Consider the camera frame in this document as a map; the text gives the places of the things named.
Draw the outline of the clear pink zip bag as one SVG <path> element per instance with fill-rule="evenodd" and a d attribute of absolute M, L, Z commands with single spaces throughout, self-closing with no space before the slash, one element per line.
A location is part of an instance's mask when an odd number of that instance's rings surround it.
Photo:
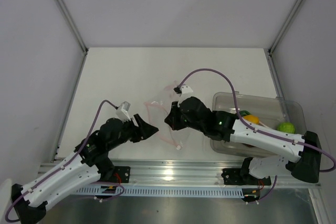
<path fill-rule="evenodd" d="M 178 82 L 167 85 L 154 97 L 144 102 L 148 123 L 159 129 L 155 136 L 173 149 L 183 149 L 190 135 L 190 129 L 183 128 L 177 118 L 177 103 L 180 96 L 175 92 Z"/>

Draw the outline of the green scallion toy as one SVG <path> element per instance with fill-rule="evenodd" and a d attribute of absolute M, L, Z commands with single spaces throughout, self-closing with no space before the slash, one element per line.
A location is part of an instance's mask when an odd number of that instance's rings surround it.
<path fill-rule="evenodd" d="M 247 116 L 247 115 L 251 115 L 250 112 L 246 111 L 246 110 L 242 110 L 242 111 L 239 111 L 239 114 L 244 117 L 244 116 Z"/>

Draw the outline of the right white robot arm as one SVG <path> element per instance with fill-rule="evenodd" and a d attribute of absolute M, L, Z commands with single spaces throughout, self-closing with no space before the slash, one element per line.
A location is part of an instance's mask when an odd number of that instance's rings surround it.
<path fill-rule="evenodd" d="M 306 183 L 319 181 L 320 143 L 314 132 L 300 135 L 269 129 L 239 114 L 212 111 L 196 97 L 172 102 L 164 122 L 174 131 L 189 127 L 215 141 L 251 145 L 273 153 L 269 157 L 244 159 L 239 176 L 246 184 L 278 174 L 290 174 Z"/>

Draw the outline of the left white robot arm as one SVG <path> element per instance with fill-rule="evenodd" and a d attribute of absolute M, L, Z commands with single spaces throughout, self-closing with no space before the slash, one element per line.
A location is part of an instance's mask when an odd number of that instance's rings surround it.
<path fill-rule="evenodd" d="M 108 119 L 57 166 L 31 183 L 14 184 L 8 212 L 15 210 L 20 223 L 38 223 L 49 209 L 77 189 L 110 181 L 115 170 L 108 157 L 112 149 L 128 141 L 146 140 L 158 130 L 138 114 L 128 121 Z"/>

